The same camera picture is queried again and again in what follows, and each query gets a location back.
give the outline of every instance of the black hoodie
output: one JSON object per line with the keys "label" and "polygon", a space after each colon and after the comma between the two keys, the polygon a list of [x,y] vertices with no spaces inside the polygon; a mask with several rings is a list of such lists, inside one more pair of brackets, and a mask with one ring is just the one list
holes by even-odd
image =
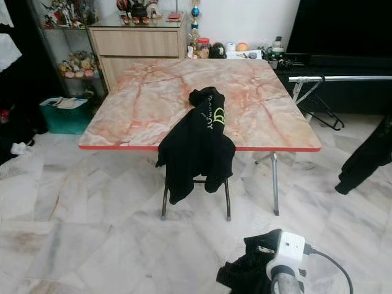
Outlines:
{"label": "black hoodie", "polygon": [[205,189],[216,192],[232,173],[235,145],[223,134],[225,96],[215,87],[194,90],[195,108],[180,120],[159,145],[157,167],[166,165],[170,203],[184,199],[194,188],[193,178],[207,176]]}

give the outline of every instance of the television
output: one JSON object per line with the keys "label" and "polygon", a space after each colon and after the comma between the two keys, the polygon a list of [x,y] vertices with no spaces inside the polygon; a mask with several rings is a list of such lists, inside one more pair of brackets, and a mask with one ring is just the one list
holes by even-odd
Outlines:
{"label": "television", "polygon": [[301,0],[287,53],[309,55],[316,64],[392,67],[387,2]]}

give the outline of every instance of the black cable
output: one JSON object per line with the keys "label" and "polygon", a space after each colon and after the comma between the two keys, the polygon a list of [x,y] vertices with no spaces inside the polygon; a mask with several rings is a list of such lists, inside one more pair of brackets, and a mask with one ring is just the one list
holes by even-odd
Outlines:
{"label": "black cable", "polygon": [[332,262],[334,265],[336,265],[336,266],[344,273],[345,277],[347,278],[347,282],[349,282],[350,294],[353,294],[353,293],[354,293],[354,290],[353,290],[353,283],[351,282],[351,278],[350,278],[348,272],[346,272],[346,270],[343,268],[343,266],[341,266],[340,264],[338,264],[338,262],[336,262],[332,257],[326,255],[326,254],[323,253],[323,252],[320,252],[320,251],[314,249],[313,247],[310,249],[310,253],[311,253],[311,254],[319,254],[319,255],[321,255],[322,257],[325,257],[326,259],[328,259],[328,260],[329,260],[330,262]]}

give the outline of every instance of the orange ball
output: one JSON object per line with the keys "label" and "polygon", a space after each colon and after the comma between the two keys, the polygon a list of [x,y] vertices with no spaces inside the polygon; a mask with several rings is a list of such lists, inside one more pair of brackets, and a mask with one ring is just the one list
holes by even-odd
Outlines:
{"label": "orange ball", "polygon": [[244,42],[238,43],[237,51],[248,51],[247,43]]}

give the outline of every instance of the wooden cabinet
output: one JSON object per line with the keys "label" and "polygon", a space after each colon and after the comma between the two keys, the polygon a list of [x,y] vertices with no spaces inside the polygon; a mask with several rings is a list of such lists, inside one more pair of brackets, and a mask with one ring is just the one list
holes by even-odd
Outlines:
{"label": "wooden cabinet", "polygon": [[134,58],[185,58],[187,28],[184,21],[160,20],[145,25],[124,25],[114,14],[90,27],[102,73],[109,91]]}

